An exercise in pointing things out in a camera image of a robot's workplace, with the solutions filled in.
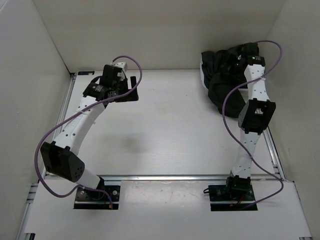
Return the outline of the black trousers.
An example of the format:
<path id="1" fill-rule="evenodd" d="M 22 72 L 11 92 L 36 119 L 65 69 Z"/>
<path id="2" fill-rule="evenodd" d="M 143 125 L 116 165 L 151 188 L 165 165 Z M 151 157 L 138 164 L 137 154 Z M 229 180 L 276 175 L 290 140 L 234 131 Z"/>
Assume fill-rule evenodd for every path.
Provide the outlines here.
<path id="1" fill-rule="evenodd" d="M 204 86 L 208 90 L 208 98 L 222 113 L 223 103 L 228 93 L 236 86 L 245 83 L 246 77 L 240 75 L 226 74 L 227 54 L 240 55 L 241 45 L 229 49 L 214 51 L 204 51 L 201 53 L 201 67 L 203 73 Z"/>

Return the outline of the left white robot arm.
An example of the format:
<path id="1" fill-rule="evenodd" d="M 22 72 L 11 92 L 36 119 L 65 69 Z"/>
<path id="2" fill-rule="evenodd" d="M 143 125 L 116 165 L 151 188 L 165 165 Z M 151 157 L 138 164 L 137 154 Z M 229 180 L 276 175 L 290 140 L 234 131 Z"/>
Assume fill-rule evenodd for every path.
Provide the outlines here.
<path id="1" fill-rule="evenodd" d="M 47 172 L 76 183 L 87 190 L 93 200 L 105 194 L 101 177 L 86 169 L 78 157 L 80 147 L 96 119 L 113 102 L 138 101 L 141 78 L 119 73 L 94 78 L 85 88 L 76 112 L 60 124 L 62 130 L 52 142 L 41 140 L 35 155 L 41 156 Z"/>

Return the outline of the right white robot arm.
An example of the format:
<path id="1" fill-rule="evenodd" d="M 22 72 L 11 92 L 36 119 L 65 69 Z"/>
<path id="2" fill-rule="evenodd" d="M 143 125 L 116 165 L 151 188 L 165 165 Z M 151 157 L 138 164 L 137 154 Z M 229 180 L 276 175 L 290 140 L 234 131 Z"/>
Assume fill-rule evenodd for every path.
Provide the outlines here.
<path id="1" fill-rule="evenodd" d="M 240 143 L 235 163 L 227 178 L 224 193 L 230 200 L 243 199 L 251 188 L 252 157 L 260 138 L 275 112 L 276 103 L 267 94 L 265 59 L 258 55 L 243 57 L 247 67 L 244 70 L 248 84 L 248 101 L 238 117 Z"/>

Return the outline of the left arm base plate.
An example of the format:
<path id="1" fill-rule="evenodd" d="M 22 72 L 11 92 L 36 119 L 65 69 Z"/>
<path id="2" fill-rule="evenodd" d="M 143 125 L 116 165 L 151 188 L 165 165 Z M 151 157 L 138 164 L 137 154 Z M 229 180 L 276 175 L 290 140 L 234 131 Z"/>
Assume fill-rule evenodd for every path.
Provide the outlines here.
<path id="1" fill-rule="evenodd" d="M 100 191 L 91 191 L 78 188 L 75 193 L 73 208 L 76 210 L 118 210 L 120 202 L 121 186 L 116 183 L 103 181 Z"/>

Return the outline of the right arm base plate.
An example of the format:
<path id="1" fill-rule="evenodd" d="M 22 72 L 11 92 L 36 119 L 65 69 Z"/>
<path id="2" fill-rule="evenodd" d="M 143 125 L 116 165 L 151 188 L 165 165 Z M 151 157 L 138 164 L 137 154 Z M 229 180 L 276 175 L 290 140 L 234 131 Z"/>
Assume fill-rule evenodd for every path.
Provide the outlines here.
<path id="1" fill-rule="evenodd" d="M 209 185 L 203 193 L 209 195 L 211 212 L 257 211 L 253 188 L 247 193 L 228 193 L 225 185 Z"/>

